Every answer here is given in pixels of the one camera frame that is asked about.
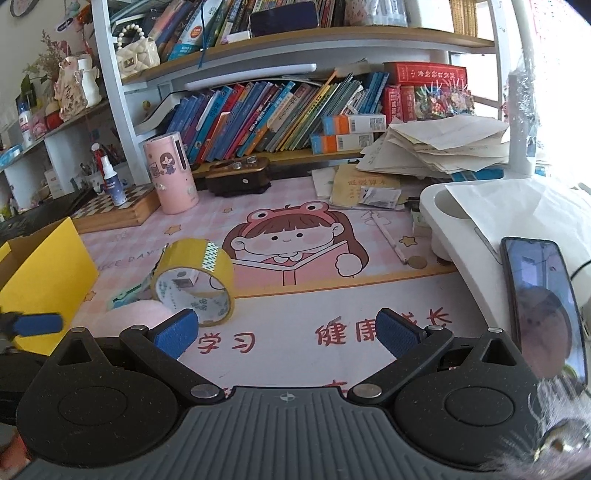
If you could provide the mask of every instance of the pink cup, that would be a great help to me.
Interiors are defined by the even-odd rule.
[[[180,133],[147,140],[144,152],[163,212],[175,215],[197,205],[197,188]]]

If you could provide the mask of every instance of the wall clock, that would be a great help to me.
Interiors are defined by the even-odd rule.
[[[11,0],[10,13],[13,17],[24,17],[31,13],[39,0]]]

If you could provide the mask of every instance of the roll of packing tape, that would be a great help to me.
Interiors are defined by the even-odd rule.
[[[209,281],[203,281],[203,275]],[[172,311],[193,309],[200,326],[224,322],[234,310],[232,260],[207,240],[185,238],[166,248],[152,277],[151,288],[154,298]]]

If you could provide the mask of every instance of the phone screen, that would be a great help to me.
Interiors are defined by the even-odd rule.
[[[517,344],[538,378],[556,375],[586,383],[587,363],[579,310],[558,246],[505,238],[513,289]]]

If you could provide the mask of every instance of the small bottle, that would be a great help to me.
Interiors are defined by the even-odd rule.
[[[111,195],[113,203],[116,207],[123,205],[125,202],[127,202],[127,197],[125,196],[125,192],[123,191],[123,185],[121,185],[121,181],[119,180],[117,172],[113,169],[111,162],[109,162],[109,157],[107,157],[106,155],[101,157],[100,161],[103,165],[105,192]]]
[[[21,98],[18,102],[18,124],[21,127],[23,148],[28,148],[33,144],[32,120],[33,116],[29,110],[29,104],[25,99]]]

